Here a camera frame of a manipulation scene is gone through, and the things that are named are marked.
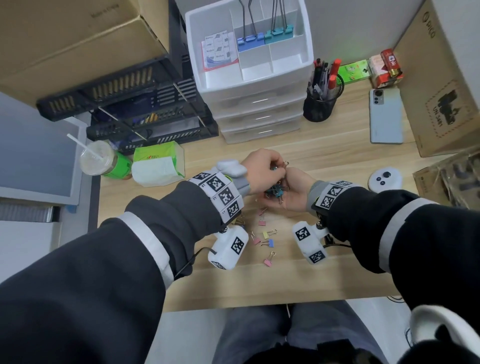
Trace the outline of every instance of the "white straw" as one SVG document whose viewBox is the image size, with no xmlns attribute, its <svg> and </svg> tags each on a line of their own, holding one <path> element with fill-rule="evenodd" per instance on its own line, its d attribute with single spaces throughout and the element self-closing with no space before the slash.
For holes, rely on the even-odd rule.
<svg viewBox="0 0 480 364">
<path fill-rule="evenodd" d="M 95 153 L 92 149 L 90 149 L 89 147 L 87 147 L 85 144 L 83 144 L 80 140 L 78 140 L 77 138 L 75 138 L 73 135 L 71 134 L 67 134 L 67 137 L 69 137 L 70 139 L 72 139 L 75 143 L 77 143 L 79 146 L 83 147 L 84 149 L 88 150 L 90 153 L 92 153 L 95 157 L 99 158 L 100 160 L 103 160 L 103 157 L 100 156 L 99 154 Z"/>
</svg>

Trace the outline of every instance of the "light blue smartphone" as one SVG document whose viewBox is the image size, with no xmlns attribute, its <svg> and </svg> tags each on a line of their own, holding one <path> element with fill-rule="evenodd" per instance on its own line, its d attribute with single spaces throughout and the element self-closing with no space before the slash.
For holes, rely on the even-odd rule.
<svg viewBox="0 0 480 364">
<path fill-rule="evenodd" d="M 370 90 L 371 143 L 403 143 L 402 105 L 396 86 Z"/>
</svg>

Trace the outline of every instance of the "plastic cup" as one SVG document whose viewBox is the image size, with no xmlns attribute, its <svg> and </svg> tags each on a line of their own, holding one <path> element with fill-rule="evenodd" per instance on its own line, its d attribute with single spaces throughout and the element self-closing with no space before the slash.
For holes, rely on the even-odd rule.
<svg viewBox="0 0 480 364">
<path fill-rule="evenodd" d="M 80 155 L 80 168 L 90 176 L 105 176 L 117 180 L 127 180 L 132 177 L 132 161 L 113 150 L 107 142 L 97 140 L 88 145 L 102 158 L 95 157 L 84 149 Z"/>
</svg>

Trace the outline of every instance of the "wooden desk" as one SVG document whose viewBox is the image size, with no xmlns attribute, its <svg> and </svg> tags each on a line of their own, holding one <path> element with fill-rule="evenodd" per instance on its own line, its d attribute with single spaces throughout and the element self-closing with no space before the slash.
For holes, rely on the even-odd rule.
<svg viewBox="0 0 480 364">
<path fill-rule="evenodd" d="M 227 145 L 224 139 L 202 140 L 184 144 L 187 178 L 210 169 L 220 159 L 243 160 L 258 148 L 275 149 L 290 166 L 298 167 L 317 179 L 345 179 L 367 187 L 370 174 L 376 169 L 392 166 L 404 177 L 404 188 L 417 192 L 412 173 L 444 156 L 421 158 L 409 123 L 404 117 L 405 142 L 402 145 L 370 143 L 369 81 L 347 85 L 337 101 L 333 115 L 322 123 L 302 122 L 295 132 Z M 98 220 L 120 215 L 135 196 L 144 194 L 162 198 L 176 184 L 143 188 L 133 180 L 116 181 L 102 178 Z M 255 198 L 245 198 L 243 210 L 247 231 L 260 233 L 257 226 Z M 375 297 L 397 294 L 389 274 L 373 274 L 360 266 L 352 251 L 330 247 L 330 257 L 318 266 L 308 264 L 300 253 L 291 232 L 302 220 L 313 224 L 309 214 L 266 211 L 268 230 L 277 229 L 275 248 L 248 244 L 232 271 L 213 267 L 207 254 L 201 254 L 193 274 L 172 284 L 167 292 L 164 311 L 235 307 L 274 303 L 326 301 L 347 298 Z M 196 249 L 211 246 L 215 239 L 206 237 Z M 263 264 L 270 251 L 276 256 L 271 268 Z"/>
</svg>

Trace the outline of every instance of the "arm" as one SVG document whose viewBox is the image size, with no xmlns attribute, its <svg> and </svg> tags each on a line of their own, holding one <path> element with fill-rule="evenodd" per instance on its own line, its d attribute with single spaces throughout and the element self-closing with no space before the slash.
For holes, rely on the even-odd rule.
<svg viewBox="0 0 480 364">
<path fill-rule="evenodd" d="M 290 191 L 279 206 L 310 211 L 328 182 L 288 168 Z M 411 309 L 441 305 L 480 332 L 480 213 L 433 204 L 403 190 L 380 194 L 352 187 L 332 203 L 326 218 L 332 235 L 348 240 L 360 264 L 374 273 L 391 272 Z"/>
<path fill-rule="evenodd" d="M 271 163 L 283 159 L 265 149 L 243 161 L 251 193 L 284 177 Z M 0 284 L 0 362 L 143 363 L 166 289 L 195 243 L 221 226 L 194 183 L 180 182 L 161 200 L 136 197 L 118 218 Z"/>
</svg>

